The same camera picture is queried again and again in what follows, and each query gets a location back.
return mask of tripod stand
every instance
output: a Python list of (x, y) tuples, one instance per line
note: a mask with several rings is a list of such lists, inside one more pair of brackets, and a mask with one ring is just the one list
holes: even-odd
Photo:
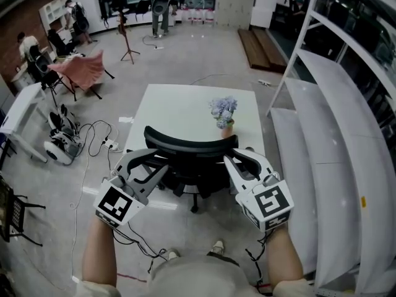
[(124, 54), (124, 56), (121, 58), (121, 60), (123, 61), (124, 58), (125, 58), (125, 56), (127, 56), (127, 55), (129, 54), (129, 56), (131, 57), (132, 64), (135, 64), (135, 63), (134, 63), (134, 59), (133, 59), (133, 57), (132, 57), (132, 53), (136, 53), (136, 54), (139, 54), (139, 55), (140, 55), (140, 53), (131, 50), (130, 47), (129, 47), (128, 37), (126, 36), (126, 30), (125, 30), (124, 21), (123, 21), (123, 16), (124, 16), (124, 14), (123, 14), (122, 11), (121, 11), (121, 12), (119, 13), (119, 18), (120, 18), (120, 23), (121, 23), (121, 24), (120, 24), (120, 31), (121, 31), (121, 34), (124, 35), (125, 43), (126, 43), (126, 47), (127, 47), (127, 51), (126, 51), (126, 53)]
[(127, 54), (129, 54), (129, 57), (131, 58), (132, 64), (135, 64), (134, 63), (134, 59), (132, 57), (132, 53), (136, 53), (136, 54), (139, 54), (139, 55), (140, 55), (140, 53), (131, 50), (131, 48), (129, 47), (128, 37), (126, 36), (126, 29), (125, 29), (125, 25), (124, 25), (124, 19), (126, 19), (126, 18), (124, 16), (121, 0), (118, 0), (118, 1), (119, 1), (119, 27), (118, 27), (118, 30), (119, 30), (120, 34), (124, 35), (125, 43), (126, 43), (126, 47), (127, 47), (127, 51), (124, 54), (124, 56), (121, 58), (121, 61), (123, 61), (125, 56), (127, 56)]

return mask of white box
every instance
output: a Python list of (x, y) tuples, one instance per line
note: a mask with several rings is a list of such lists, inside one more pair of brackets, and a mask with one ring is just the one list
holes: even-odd
[(272, 11), (270, 9), (261, 9), (259, 7), (253, 7), (252, 17), (250, 24), (256, 27), (269, 28), (272, 19)]
[(254, 6), (260, 9), (270, 9), (273, 12), (277, 6), (277, 0), (256, 0)]

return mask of flower pot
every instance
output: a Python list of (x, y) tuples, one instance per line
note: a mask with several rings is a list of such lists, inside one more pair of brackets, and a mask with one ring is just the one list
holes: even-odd
[(233, 125), (234, 125), (234, 120), (231, 120), (230, 123), (228, 123), (227, 127), (222, 129), (222, 138), (226, 139), (227, 137), (230, 137), (233, 135)]

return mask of white robot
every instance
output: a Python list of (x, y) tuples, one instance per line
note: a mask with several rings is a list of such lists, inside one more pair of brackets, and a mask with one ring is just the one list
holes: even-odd
[(58, 108), (58, 114), (49, 113), (48, 123), (52, 129), (51, 141), (44, 141), (45, 151), (53, 160), (70, 165), (82, 146), (76, 139), (79, 123), (65, 105)]
[[(148, 203), (148, 196), (169, 170), (163, 165), (144, 181), (131, 176), (131, 170), (153, 158), (157, 149), (143, 149), (125, 154), (111, 172), (112, 178), (104, 180), (94, 201), (96, 215), (116, 229), (125, 225)], [(242, 173), (234, 161), (239, 160), (250, 175)], [(250, 150), (234, 148), (223, 157), (238, 194), (236, 201), (243, 213), (261, 232), (275, 228), (289, 220), (294, 207), (286, 182), (279, 181), (268, 160)]]

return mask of black backpack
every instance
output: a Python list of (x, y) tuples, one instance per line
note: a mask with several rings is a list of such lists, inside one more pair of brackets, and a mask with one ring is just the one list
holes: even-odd
[(77, 2), (72, 9), (72, 17), (79, 26), (80, 30), (83, 32), (88, 31), (89, 23), (88, 20), (84, 16), (84, 8), (81, 7)]

